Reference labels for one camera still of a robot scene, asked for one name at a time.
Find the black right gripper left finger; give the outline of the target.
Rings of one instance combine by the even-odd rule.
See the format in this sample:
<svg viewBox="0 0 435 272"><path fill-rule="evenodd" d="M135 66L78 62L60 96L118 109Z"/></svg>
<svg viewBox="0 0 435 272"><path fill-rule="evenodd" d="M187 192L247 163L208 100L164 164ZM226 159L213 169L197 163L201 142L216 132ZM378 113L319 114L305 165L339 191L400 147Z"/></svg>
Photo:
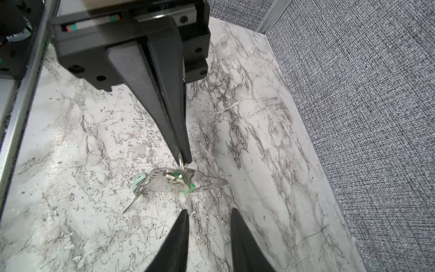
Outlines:
<svg viewBox="0 0 435 272"><path fill-rule="evenodd" d="M185 272L189 252L189 215L182 210L146 272Z"/></svg>

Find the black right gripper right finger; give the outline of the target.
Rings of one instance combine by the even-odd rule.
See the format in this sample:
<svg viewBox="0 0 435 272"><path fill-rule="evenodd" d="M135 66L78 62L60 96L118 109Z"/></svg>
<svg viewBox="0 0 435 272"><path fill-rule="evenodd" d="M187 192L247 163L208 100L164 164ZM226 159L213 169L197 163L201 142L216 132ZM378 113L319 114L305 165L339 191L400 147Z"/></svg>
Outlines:
<svg viewBox="0 0 435 272"><path fill-rule="evenodd" d="M231 213L231 251L234 272L274 272L239 210Z"/></svg>

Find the bright green key tag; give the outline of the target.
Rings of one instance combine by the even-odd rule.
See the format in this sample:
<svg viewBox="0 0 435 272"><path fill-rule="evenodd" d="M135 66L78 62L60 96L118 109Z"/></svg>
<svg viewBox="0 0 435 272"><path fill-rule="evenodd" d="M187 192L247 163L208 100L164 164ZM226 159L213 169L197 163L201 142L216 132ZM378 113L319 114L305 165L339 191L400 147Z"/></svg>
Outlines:
<svg viewBox="0 0 435 272"><path fill-rule="evenodd" d="M188 175L184 175L181 170L170 171L167 174L167 178L169 178L171 186L183 194L193 193L196 189L196 186L188 178Z"/></svg>

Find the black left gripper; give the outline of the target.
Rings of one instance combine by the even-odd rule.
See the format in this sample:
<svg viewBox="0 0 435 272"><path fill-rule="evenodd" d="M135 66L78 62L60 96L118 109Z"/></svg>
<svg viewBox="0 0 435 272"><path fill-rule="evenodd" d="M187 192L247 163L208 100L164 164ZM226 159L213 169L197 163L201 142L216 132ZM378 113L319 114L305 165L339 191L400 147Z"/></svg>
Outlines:
<svg viewBox="0 0 435 272"><path fill-rule="evenodd" d="M52 18L52 42L59 64L96 89L108 90L123 80L175 161L189 164L183 69L186 83L206 77L209 20L208 1L132 1ZM179 33L154 34L167 27ZM139 45L150 34L148 49L162 94Z"/></svg>

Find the pale green key tag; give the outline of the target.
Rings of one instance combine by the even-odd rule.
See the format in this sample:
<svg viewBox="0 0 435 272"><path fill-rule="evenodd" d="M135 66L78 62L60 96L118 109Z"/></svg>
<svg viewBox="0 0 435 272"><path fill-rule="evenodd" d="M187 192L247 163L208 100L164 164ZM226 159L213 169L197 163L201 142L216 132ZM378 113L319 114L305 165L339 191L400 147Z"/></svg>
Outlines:
<svg viewBox="0 0 435 272"><path fill-rule="evenodd" d="M145 173L141 173L140 175L138 175L134 180L133 180L133 186L132 186L132 192L134 194L137 193L138 188L141 186L141 184L146 180L146 174Z"/></svg>

